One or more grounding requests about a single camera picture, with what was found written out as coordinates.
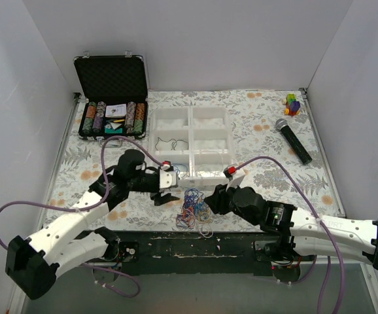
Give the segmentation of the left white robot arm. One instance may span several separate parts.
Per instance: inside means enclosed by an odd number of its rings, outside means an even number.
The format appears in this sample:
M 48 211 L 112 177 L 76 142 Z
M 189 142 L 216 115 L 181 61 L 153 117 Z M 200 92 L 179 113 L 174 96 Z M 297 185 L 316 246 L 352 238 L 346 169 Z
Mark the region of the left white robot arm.
M 117 234 L 100 227 L 82 239 L 78 235 L 127 200 L 132 192 L 147 193 L 156 206 L 174 201 L 167 192 L 179 176 L 170 162 L 148 167 L 145 154 L 128 149 L 115 166 L 104 167 L 77 204 L 47 227 L 23 239 L 16 236 L 7 249 L 6 274 L 31 300 L 45 295 L 67 271 L 93 259 L 117 260 L 122 249 Z

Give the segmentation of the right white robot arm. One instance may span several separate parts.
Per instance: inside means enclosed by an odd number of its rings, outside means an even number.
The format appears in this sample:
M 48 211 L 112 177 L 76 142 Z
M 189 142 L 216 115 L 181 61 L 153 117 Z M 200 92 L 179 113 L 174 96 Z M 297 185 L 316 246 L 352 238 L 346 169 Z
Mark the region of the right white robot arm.
M 233 213 L 259 226 L 276 240 L 260 245 L 269 260 L 299 256 L 340 256 L 369 264 L 378 270 L 378 218 L 353 220 L 322 215 L 288 203 L 265 200 L 250 187 L 218 185 L 205 203 L 216 215 Z

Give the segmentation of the white compartment tray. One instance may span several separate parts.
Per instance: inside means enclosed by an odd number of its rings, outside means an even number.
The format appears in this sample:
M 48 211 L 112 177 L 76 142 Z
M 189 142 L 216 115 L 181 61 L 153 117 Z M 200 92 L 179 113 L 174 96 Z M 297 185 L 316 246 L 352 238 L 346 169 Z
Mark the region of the white compartment tray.
M 227 183 L 235 163 L 232 123 L 223 107 L 164 107 L 150 116 L 149 153 L 177 168 L 180 187 L 213 189 Z

